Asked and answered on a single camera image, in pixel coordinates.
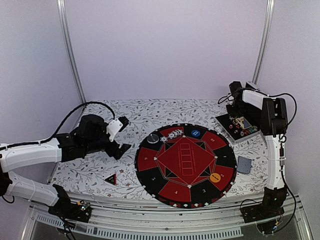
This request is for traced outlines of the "black dealer button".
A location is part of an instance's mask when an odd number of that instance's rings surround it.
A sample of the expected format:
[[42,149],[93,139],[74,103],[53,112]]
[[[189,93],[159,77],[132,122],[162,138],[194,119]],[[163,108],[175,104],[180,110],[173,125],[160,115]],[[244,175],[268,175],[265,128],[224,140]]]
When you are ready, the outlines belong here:
[[151,133],[150,135],[147,136],[146,140],[149,144],[156,144],[159,142],[159,136],[155,133]]

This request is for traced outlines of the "blue small blind button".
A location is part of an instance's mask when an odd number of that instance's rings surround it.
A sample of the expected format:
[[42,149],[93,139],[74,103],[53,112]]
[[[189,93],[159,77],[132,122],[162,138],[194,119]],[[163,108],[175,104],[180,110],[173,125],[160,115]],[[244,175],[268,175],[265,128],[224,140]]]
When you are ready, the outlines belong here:
[[197,129],[194,129],[191,131],[191,135],[195,138],[199,137],[201,135],[201,132]]

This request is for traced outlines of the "round red black poker mat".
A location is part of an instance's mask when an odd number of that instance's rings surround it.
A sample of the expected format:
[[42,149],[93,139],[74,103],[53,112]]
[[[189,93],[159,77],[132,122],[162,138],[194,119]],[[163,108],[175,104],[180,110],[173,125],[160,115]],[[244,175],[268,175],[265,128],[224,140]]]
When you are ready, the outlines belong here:
[[[177,129],[183,130],[182,136],[160,140]],[[201,135],[193,137],[192,130]],[[221,199],[235,184],[237,160],[222,134],[190,123],[167,125],[150,134],[157,134],[159,142],[150,144],[146,137],[134,165],[137,179],[152,198],[175,208],[200,208]],[[212,173],[220,174],[221,181],[212,183]]]

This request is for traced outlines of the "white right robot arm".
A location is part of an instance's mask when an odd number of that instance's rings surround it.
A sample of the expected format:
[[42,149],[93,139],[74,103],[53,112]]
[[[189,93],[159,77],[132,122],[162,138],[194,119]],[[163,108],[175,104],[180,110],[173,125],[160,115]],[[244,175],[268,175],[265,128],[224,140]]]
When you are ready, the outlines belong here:
[[243,87],[239,81],[229,84],[232,103],[227,112],[232,118],[244,117],[260,129],[267,147],[268,178],[258,213],[269,218],[287,197],[285,183],[285,141],[288,127],[286,100],[278,95]]

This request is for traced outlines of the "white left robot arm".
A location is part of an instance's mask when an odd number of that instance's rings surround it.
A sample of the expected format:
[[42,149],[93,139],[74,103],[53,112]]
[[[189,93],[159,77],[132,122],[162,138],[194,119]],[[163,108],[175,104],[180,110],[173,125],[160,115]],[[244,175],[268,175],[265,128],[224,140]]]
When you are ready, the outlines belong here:
[[131,146],[126,143],[118,144],[115,136],[128,124],[129,120],[125,116],[106,123],[102,117],[89,114],[83,116],[78,127],[70,133],[54,134],[50,140],[31,144],[4,144],[0,148],[1,196],[20,197],[54,206],[63,217],[70,217],[75,211],[74,205],[63,187],[35,182],[13,171],[42,163],[65,163],[83,159],[96,152],[105,152],[118,160]]

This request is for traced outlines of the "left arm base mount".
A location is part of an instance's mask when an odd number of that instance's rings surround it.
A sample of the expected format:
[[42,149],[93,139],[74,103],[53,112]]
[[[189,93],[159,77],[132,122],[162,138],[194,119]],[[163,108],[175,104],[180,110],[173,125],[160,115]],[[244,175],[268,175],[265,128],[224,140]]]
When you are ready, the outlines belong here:
[[92,208],[85,200],[72,203],[69,199],[59,199],[54,206],[49,206],[48,213],[62,219],[88,223]]

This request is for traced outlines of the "aluminium frame post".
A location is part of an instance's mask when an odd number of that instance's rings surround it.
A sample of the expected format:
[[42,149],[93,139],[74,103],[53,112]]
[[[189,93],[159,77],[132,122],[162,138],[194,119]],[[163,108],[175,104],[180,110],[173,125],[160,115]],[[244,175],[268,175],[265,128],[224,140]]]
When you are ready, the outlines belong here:
[[256,64],[254,67],[254,71],[253,71],[253,76],[252,76],[252,82],[255,85],[258,84],[265,53],[267,50],[268,40],[269,40],[272,21],[273,21],[274,8],[275,8],[275,0],[267,0],[260,47],[259,47],[258,56],[257,56]]
[[66,53],[67,53],[68,61],[70,64],[72,76],[74,79],[75,88],[78,93],[80,102],[85,103],[86,97],[85,97],[85,92],[81,83],[79,71],[77,68],[76,58],[73,51],[72,40],[71,40],[71,35],[70,35],[70,30],[68,25],[66,4],[64,0],[57,0],[56,3],[57,3],[57,10],[59,15],[61,31],[64,39],[64,44],[65,44]]

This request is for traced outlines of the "floral patterned tablecloth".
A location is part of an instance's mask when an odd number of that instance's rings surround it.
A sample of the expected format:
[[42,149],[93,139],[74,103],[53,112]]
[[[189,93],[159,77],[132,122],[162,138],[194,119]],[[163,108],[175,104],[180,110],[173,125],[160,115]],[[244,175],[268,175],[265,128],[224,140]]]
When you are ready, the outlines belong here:
[[[109,100],[107,105],[108,108],[90,105],[84,114],[101,116],[106,122],[111,120],[112,112],[127,117],[129,125],[115,139],[131,147],[119,160],[98,152],[84,159],[58,163],[51,182],[78,197],[152,201],[135,172],[134,158],[141,141],[154,130],[171,124],[191,123],[214,129],[216,117],[227,112],[224,104],[206,99]],[[116,186],[104,181],[113,173]]]

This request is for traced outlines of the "aluminium poker chip case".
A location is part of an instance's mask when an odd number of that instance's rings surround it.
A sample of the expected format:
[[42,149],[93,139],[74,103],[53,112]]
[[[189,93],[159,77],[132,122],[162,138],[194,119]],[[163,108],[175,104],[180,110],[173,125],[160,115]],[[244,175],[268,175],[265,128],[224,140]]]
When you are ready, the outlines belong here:
[[249,116],[242,116],[231,119],[227,112],[227,105],[232,103],[231,93],[218,100],[219,104],[225,103],[226,114],[216,117],[216,120],[224,129],[233,143],[240,142],[253,136],[261,130],[261,115],[263,108],[264,94],[260,93],[258,87],[252,82],[247,82],[243,88],[242,100],[248,104]]

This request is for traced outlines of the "right aluminium frame post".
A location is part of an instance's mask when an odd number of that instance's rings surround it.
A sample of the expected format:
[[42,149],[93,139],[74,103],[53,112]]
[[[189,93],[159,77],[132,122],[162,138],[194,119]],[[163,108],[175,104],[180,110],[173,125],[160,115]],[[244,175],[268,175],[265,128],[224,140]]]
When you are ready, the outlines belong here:
[[268,40],[269,40],[272,21],[273,21],[274,8],[275,8],[275,0],[267,0],[260,47],[259,47],[258,56],[257,56],[256,64],[254,67],[254,71],[253,71],[253,76],[252,76],[252,82],[255,85],[258,84],[265,53],[267,50]]

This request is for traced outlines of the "left aluminium frame post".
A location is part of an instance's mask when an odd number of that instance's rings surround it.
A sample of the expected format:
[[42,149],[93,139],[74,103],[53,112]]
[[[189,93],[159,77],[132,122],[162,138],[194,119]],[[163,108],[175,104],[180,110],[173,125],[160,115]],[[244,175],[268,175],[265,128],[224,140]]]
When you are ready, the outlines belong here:
[[75,88],[78,93],[80,102],[85,103],[86,97],[85,97],[85,92],[81,83],[79,71],[77,68],[76,58],[73,51],[72,40],[71,40],[71,35],[70,35],[70,30],[68,25],[66,4],[64,0],[57,0],[56,3],[57,3],[57,10],[59,15],[61,31],[64,39],[64,44],[65,44],[66,53],[67,53],[68,61],[70,64],[72,76],[74,79]]

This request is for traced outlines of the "aluminium front rail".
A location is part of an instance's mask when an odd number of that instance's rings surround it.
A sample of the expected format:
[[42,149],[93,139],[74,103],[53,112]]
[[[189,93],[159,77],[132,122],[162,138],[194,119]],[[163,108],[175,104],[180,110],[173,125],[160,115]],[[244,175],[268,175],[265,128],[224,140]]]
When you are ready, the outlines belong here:
[[252,222],[242,210],[262,200],[261,193],[227,196],[199,208],[183,209],[155,199],[112,198],[70,193],[90,202],[87,223],[63,222],[40,204],[30,205],[23,240],[316,240],[299,196],[288,196],[284,214]]

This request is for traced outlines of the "orange big blind button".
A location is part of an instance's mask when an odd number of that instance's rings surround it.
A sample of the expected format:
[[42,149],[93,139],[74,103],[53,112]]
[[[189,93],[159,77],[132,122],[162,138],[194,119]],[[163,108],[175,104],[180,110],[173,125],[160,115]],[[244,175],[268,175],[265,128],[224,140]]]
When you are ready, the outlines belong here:
[[214,172],[210,175],[209,179],[212,183],[219,183],[222,177],[219,173]]

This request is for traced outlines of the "blue playing card deck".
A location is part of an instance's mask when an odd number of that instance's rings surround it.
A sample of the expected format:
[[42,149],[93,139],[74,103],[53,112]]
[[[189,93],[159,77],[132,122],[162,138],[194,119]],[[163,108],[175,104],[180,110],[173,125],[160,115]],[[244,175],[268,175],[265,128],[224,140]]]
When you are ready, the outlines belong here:
[[251,173],[252,160],[247,157],[239,156],[237,163],[237,172],[244,175]]

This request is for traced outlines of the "white blue chip row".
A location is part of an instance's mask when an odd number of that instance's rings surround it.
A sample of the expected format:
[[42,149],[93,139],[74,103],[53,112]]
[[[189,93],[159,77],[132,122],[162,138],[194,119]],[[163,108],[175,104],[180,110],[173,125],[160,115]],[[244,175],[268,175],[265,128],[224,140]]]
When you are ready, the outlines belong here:
[[184,134],[184,132],[182,129],[176,129],[176,130],[171,131],[167,136],[162,136],[160,138],[160,140],[162,142],[167,142],[167,141],[173,140],[177,137],[181,137],[183,134]]

